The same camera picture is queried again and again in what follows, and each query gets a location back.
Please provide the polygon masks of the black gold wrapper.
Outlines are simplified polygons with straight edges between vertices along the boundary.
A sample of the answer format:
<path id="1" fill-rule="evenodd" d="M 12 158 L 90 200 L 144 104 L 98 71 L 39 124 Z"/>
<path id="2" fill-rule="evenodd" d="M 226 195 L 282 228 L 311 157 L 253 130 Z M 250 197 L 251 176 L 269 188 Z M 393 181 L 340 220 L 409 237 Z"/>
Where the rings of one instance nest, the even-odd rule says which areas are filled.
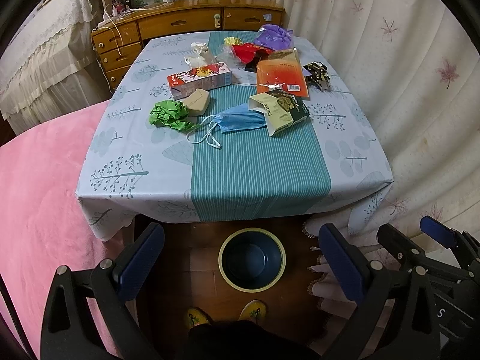
<path id="1" fill-rule="evenodd" d="M 311 62 L 303 66 L 304 77 L 308 85 L 316 86 L 320 91 L 330 91 L 330 76 L 322 62 Z"/>

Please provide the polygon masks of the green cream tea box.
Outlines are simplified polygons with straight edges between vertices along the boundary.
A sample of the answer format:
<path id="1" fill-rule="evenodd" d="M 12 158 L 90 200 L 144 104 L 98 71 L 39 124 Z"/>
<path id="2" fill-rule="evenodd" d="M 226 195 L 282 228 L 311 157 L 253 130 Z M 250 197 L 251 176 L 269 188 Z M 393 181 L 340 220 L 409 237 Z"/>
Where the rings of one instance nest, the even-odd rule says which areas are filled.
<path id="1" fill-rule="evenodd" d="M 251 95 L 248 109 L 264 116 L 270 137 L 309 117 L 308 108 L 300 97 L 280 89 Z"/>

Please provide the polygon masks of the blue face mask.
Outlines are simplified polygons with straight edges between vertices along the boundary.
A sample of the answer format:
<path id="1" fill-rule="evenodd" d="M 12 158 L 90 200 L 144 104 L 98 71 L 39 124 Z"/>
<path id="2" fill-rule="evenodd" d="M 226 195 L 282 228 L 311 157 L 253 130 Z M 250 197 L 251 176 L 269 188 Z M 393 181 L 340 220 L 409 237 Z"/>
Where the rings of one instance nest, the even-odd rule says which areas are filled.
<path id="1" fill-rule="evenodd" d="M 215 115 L 205 117 L 194 129 L 186 134 L 185 139 L 192 145 L 206 143 L 214 149 L 221 149 L 221 143 L 214 133 L 217 129 L 222 134 L 250 131 L 265 128 L 264 116 L 250 111 L 246 103 L 230 107 Z"/>

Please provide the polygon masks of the orange foil snack bag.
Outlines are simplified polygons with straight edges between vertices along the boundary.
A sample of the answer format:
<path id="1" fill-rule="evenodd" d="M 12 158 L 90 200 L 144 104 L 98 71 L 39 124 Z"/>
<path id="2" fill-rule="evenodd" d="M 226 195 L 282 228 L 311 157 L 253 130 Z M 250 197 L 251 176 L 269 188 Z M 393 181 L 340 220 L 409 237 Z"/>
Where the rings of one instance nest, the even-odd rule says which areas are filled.
<path id="1" fill-rule="evenodd" d="M 309 99 L 308 86 L 297 49 L 272 52 L 256 66 L 256 89 L 265 93 L 281 89 L 303 100 Z"/>

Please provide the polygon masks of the small black box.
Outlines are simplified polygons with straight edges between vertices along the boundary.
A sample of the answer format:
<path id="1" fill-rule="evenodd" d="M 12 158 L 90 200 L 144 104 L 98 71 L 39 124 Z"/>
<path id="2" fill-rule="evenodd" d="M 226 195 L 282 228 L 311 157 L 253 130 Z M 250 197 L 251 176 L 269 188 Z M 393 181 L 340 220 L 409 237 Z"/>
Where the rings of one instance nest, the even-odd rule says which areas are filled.
<path id="1" fill-rule="evenodd" d="M 245 66 L 245 71 L 246 72 L 256 72 L 257 69 L 257 62 L 256 61 L 250 61 L 250 63 L 247 63 Z"/>

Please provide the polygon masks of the purple plastic bag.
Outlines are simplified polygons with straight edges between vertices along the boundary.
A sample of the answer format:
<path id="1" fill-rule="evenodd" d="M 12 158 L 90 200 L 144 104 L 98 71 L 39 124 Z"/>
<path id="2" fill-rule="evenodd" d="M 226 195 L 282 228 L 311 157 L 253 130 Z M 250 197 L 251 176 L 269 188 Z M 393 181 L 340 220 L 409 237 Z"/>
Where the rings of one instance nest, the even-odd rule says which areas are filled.
<path id="1" fill-rule="evenodd" d="M 275 24 L 262 25 L 256 35 L 254 44 L 274 51 L 294 47 L 293 31 Z"/>

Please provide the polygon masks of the red snack box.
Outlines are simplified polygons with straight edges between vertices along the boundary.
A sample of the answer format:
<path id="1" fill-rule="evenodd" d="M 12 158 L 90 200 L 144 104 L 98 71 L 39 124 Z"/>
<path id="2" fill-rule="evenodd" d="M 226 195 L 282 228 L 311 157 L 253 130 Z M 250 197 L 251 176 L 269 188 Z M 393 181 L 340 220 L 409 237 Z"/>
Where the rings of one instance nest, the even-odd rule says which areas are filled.
<path id="1" fill-rule="evenodd" d="M 213 63 L 178 72 L 167 77 L 168 87 L 174 100 L 187 98 L 197 89 L 209 91 L 233 83 L 233 73 L 224 63 Z"/>

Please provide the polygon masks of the red packet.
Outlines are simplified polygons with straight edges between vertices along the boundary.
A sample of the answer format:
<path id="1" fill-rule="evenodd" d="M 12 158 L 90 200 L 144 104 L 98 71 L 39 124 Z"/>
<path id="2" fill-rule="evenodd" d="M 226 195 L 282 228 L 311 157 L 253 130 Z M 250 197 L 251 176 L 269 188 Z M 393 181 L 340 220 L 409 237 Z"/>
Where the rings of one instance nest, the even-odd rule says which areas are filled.
<path id="1" fill-rule="evenodd" d="M 272 52 L 272 49 L 250 42 L 233 45 L 233 53 L 244 64 L 251 63 L 254 60 L 266 59 Z"/>

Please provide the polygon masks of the clear plastic wrapper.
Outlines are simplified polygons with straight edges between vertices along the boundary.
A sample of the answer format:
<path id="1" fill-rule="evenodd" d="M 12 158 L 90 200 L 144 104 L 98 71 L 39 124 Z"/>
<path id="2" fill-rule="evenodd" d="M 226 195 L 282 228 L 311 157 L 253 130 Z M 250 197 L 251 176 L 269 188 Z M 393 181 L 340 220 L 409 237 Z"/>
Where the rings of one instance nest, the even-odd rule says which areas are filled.
<path id="1" fill-rule="evenodd" d="M 233 51 L 233 47 L 226 44 L 222 44 L 217 47 L 215 58 L 217 62 L 224 62 L 228 65 L 235 65 L 239 62 L 238 57 Z"/>

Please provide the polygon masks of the yellow paper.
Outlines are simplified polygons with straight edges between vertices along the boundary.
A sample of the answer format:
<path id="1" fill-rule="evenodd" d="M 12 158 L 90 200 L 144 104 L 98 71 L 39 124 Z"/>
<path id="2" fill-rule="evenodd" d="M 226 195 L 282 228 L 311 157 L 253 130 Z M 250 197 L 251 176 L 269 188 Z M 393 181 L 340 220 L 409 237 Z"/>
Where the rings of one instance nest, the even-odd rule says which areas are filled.
<path id="1" fill-rule="evenodd" d="M 224 38 L 224 43 L 227 46 L 241 46 L 243 44 L 243 41 L 240 37 L 226 37 Z"/>

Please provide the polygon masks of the dark blue trash bin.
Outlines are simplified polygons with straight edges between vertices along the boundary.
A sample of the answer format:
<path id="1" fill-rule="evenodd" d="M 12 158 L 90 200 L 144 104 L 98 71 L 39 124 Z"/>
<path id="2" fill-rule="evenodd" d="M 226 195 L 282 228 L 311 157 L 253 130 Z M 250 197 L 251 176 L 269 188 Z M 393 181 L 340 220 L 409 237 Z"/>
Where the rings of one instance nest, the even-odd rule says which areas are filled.
<path id="1" fill-rule="evenodd" d="M 229 286 L 243 293 L 261 293 L 271 289 L 283 276 L 287 253 L 271 232 L 244 228 L 224 240 L 217 261 Z"/>

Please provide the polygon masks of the pink bed blanket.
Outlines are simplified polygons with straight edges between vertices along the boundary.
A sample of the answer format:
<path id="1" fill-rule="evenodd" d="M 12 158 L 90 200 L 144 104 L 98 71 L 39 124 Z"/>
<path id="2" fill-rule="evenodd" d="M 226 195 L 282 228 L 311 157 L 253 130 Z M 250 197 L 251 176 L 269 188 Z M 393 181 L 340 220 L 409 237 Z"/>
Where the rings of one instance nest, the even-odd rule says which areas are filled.
<path id="1" fill-rule="evenodd" d="M 1 277 L 34 353 L 56 269 L 116 258 L 122 236 L 92 233 L 75 191 L 104 102 L 52 119 L 1 147 Z"/>

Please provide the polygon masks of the yellow slipper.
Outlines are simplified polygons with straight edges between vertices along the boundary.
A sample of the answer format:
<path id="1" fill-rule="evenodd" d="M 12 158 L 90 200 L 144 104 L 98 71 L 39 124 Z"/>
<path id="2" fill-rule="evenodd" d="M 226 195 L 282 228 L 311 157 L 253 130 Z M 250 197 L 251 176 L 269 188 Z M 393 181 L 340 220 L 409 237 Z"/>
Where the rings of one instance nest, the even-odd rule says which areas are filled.
<path id="1" fill-rule="evenodd" d="M 189 330 L 201 325 L 210 325 L 210 317 L 197 307 L 191 307 L 186 312 L 185 323 Z"/>
<path id="2" fill-rule="evenodd" d="M 259 300 L 253 300 L 247 303 L 241 311 L 239 321 L 249 321 L 256 325 L 262 325 L 266 318 L 267 307 Z"/>

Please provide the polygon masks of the floral cream curtain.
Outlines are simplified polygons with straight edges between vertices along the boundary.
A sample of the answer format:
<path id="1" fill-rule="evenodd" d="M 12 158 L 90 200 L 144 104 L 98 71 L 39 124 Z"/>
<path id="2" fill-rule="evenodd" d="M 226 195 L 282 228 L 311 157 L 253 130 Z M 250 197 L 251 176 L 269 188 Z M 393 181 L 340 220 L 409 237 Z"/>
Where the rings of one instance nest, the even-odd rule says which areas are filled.
<path id="1" fill-rule="evenodd" d="M 369 259 L 394 267 L 376 242 L 392 224 L 430 258 L 450 250 L 419 228 L 430 216 L 479 234 L 479 0 L 274 0 L 286 25 L 340 75 L 370 122 L 394 182 L 383 197 L 320 214 Z"/>

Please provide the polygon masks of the wooden desk with drawers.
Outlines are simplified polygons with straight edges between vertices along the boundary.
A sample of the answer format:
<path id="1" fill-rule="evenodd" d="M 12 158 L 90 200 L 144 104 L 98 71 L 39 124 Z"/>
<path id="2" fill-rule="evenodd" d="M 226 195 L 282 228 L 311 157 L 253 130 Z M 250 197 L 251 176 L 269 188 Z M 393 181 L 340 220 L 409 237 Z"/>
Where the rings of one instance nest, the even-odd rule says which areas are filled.
<path id="1" fill-rule="evenodd" d="M 176 0 L 108 19 L 91 33 L 111 89 L 116 89 L 146 44 L 163 36 L 216 30 L 256 31 L 283 24 L 284 8 L 268 0 Z"/>

